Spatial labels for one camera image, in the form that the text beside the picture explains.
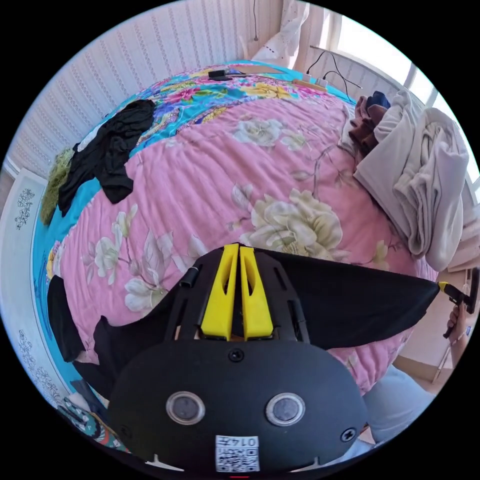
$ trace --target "light blue pants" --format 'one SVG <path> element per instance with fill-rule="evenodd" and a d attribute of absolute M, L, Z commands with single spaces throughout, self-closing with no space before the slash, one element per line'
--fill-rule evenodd
<path fill-rule="evenodd" d="M 388 442 L 411 425 L 434 398 L 435 395 L 425 391 L 413 378 L 391 365 L 385 376 L 363 396 L 375 445 L 357 439 L 345 455 L 321 467 L 345 462 Z"/>

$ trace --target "hand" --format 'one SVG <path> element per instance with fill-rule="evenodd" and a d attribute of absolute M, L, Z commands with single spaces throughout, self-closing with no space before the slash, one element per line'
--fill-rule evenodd
<path fill-rule="evenodd" d="M 460 306 L 455 305 L 450 313 L 450 318 L 447 322 L 448 328 L 453 327 L 448 340 L 454 342 L 457 338 L 467 330 L 467 311 L 465 304 L 461 303 Z"/>

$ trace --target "cable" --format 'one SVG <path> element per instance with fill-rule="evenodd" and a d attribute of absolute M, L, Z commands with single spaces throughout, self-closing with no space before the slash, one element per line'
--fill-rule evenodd
<path fill-rule="evenodd" d="M 309 67 L 308 67 L 308 70 L 306 71 L 306 74 L 307 75 L 310 75 L 310 69 L 322 58 L 322 55 L 326 52 L 326 50 L 324 50 L 319 56 L 318 58 L 316 59 L 316 61 L 314 61 Z"/>
<path fill-rule="evenodd" d="M 335 70 L 330 70 L 328 71 L 324 76 L 323 76 L 323 79 L 325 80 L 325 77 L 328 75 L 328 74 L 337 74 L 337 75 L 340 75 L 341 79 L 343 80 L 343 83 L 345 84 L 345 93 L 346 93 L 346 96 L 348 97 L 348 99 L 354 103 L 354 101 L 349 97 L 349 89 L 347 87 L 347 80 L 342 76 L 342 74 L 339 72 L 339 71 L 335 71 Z"/>
<path fill-rule="evenodd" d="M 338 74 L 340 75 L 341 79 L 343 80 L 343 83 L 345 84 L 345 93 L 346 93 L 346 96 L 348 97 L 348 99 L 354 103 L 354 101 L 349 97 L 349 89 L 347 87 L 347 82 L 349 84 L 352 84 L 352 85 L 355 85 L 356 87 L 358 87 L 359 89 L 361 89 L 362 87 L 360 85 L 358 85 L 357 83 L 355 83 L 354 81 L 350 81 L 348 79 L 346 79 L 341 73 L 340 73 L 340 70 L 339 70 L 339 67 L 337 65 L 337 61 L 335 60 L 335 57 L 334 57 L 334 54 L 329 51 L 329 50 L 324 50 L 319 56 L 318 58 L 316 59 L 315 62 L 313 62 L 309 67 L 308 67 L 308 70 L 306 71 L 306 74 L 309 75 L 310 74 L 310 69 L 320 60 L 320 58 L 322 58 L 322 55 L 325 53 L 325 52 L 328 52 L 332 59 L 333 59 L 333 63 L 335 64 L 335 68 L 336 68 L 336 71 L 335 70 L 330 70 L 328 71 L 324 76 L 323 76 L 323 80 L 325 80 L 325 77 L 329 74 L 329 73 L 335 73 L 335 74 Z"/>
<path fill-rule="evenodd" d="M 257 0 L 253 0 L 253 22 L 255 24 L 255 38 L 253 39 L 255 42 L 259 41 L 259 37 L 257 36 L 257 14 L 255 13 L 255 4 Z"/>

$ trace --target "striped wallpaper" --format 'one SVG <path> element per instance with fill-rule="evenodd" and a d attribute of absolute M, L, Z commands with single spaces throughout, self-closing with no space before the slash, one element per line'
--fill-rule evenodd
<path fill-rule="evenodd" d="M 15 134 L 7 166 L 46 177 L 59 151 L 131 95 L 183 71 L 253 55 L 279 31 L 283 0 L 256 0 L 258 41 L 253 6 L 254 0 L 178 1 L 97 38 L 37 97 Z"/>

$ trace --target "sticker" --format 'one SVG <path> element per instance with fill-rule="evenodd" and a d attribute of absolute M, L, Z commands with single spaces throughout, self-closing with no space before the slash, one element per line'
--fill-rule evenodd
<path fill-rule="evenodd" d="M 259 438 L 217 435 L 215 465 L 217 472 L 259 472 Z"/>

